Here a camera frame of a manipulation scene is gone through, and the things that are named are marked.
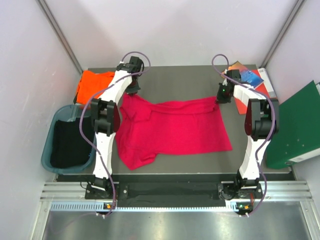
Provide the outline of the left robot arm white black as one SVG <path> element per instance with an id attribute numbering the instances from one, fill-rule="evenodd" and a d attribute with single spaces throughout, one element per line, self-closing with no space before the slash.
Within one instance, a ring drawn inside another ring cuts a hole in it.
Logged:
<path id="1" fill-rule="evenodd" d="M 118 103 L 124 93 L 138 92 L 138 78 L 144 70 L 145 65 L 140 59 L 136 63 L 121 61 L 108 86 L 98 91 L 100 96 L 97 99 L 93 97 L 88 103 L 96 140 L 93 144 L 96 151 L 94 179 L 87 184 L 85 193 L 88 200 L 112 199 L 116 196 L 112 179 L 112 151 L 116 132 L 121 124 Z"/>

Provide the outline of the red t shirt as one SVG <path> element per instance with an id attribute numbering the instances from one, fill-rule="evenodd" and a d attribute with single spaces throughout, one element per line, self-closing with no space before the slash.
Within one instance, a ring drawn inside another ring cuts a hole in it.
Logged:
<path id="1" fill-rule="evenodd" d="M 197 155 L 233 149 L 216 96 L 151 103 L 123 96 L 122 123 L 115 141 L 120 160 L 132 170 L 157 155 Z"/>

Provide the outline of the aluminium frame rail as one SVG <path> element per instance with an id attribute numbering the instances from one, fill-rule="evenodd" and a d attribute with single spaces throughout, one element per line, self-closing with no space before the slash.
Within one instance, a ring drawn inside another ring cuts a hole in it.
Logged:
<path id="1" fill-rule="evenodd" d="M 307 229 L 313 240 L 320 238 L 320 217 L 316 210 L 311 191 L 306 181 L 268 181 L 261 185 L 266 190 L 265 202 L 297 202 L 301 206 Z M 104 202 L 112 203 L 106 199 L 85 199 L 85 190 L 76 182 L 47 182 L 44 184 L 40 205 L 30 239 L 42 239 L 52 202 Z M 226 202 L 240 203 L 241 199 L 223 201 L 217 207 L 224 207 Z M 199 207 L 198 200 L 190 202 L 189 206 Z"/>

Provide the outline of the black garment in basin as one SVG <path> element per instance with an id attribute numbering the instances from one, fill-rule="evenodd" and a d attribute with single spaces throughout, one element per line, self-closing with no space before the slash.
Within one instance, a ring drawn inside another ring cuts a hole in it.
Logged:
<path id="1" fill-rule="evenodd" d="M 82 166 L 91 156 L 92 146 L 82 137 L 80 119 L 58 120 L 54 125 L 50 164 L 54 168 L 66 169 Z"/>

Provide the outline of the teal plastic basin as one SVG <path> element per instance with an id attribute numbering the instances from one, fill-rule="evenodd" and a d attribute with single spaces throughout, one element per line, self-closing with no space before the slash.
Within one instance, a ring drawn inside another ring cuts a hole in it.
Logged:
<path id="1" fill-rule="evenodd" d="M 56 168 L 56 167 L 53 167 L 50 163 L 55 123 L 58 120 L 64 121 L 64 122 L 73 122 L 75 121 L 76 118 L 80 119 L 82 114 L 84 114 L 83 123 L 82 123 L 83 133 L 92 143 L 94 144 L 96 143 L 95 133 L 91 124 L 91 110 L 90 109 L 84 110 L 84 106 L 82 104 L 70 104 L 70 105 L 65 105 L 61 107 L 53 115 L 53 118 L 49 127 L 49 131 L 46 137 L 46 141 L 44 144 L 44 148 L 41 156 L 41 164 L 45 170 L 55 174 L 62 174 L 62 175 L 79 174 L 93 164 L 96 158 L 96 150 L 93 147 L 91 150 L 91 155 L 89 157 L 89 160 L 84 165 L 74 166 L 69 168 Z"/>

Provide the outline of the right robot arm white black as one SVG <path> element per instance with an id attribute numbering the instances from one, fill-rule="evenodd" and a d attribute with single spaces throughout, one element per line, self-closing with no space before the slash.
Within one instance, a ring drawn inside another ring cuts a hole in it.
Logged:
<path id="1" fill-rule="evenodd" d="M 244 131 L 247 135 L 247 146 L 234 181 L 218 185 L 219 196 L 226 201 L 249 198 L 251 194 L 261 191 L 261 162 L 271 138 L 279 131 L 279 103 L 276 99 L 267 99 L 265 94 L 257 92 L 248 84 L 220 83 L 216 102 L 225 104 L 230 102 L 231 98 L 246 105 Z"/>

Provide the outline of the folded orange t shirt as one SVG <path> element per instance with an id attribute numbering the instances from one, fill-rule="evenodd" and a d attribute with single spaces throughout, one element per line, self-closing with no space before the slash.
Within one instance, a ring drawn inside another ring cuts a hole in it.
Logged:
<path id="1" fill-rule="evenodd" d="M 82 105 L 86 104 L 93 94 L 107 88 L 114 76 L 115 72 L 112 71 L 94 73 L 85 70 L 78 82 L 73 102 Z"/>

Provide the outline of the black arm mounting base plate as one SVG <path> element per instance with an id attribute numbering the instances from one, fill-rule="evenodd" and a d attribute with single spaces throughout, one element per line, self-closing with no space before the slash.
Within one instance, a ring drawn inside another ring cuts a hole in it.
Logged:
<path id="1" fill-rule="evenodd" d="M 116 200 L 118 207 L 222 207 L 226 201 L 262 197 L 259 180 L 233 174 L 115 174 L 86 180 L 85 199 Z"/>

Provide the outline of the red book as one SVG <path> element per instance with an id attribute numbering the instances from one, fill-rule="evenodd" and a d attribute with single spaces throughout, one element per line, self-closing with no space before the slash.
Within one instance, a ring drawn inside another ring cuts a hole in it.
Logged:
<path id="1" fill-rule="evenodd" d="M 267 71 L 264 68 L 259 68 L 257 71 L 260 77 L 263 79 L 263 83 L 254 89 L 259 93 L 265 94 L 269 98 L 276 98 L 277 96 L 272 87 Z M 252 91 L 247 90 L 240 85 L 235 85 L 234 87 L 233 97 L 235 98 L 237 111 L 240 115 L 244 115 L 247 113 L 249 99 L 253 99 L 257 96 Z"/>

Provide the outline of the blue orange book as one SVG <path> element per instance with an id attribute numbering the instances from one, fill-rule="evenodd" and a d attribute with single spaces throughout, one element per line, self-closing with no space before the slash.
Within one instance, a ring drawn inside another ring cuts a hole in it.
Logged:
<path id="1" fill-rule="evenodd" d="M 260 77 L 258 70 L 250 70 L 245 65 L 240 63 L 239 61 L 235 62 L 233 65 L 228 67 L 228 70 L 239 70 L 241 80 L 243 82 L 247 82 L 254 88 L 259 87 L 261 84 L 264 83 L 264 80 Z"/>

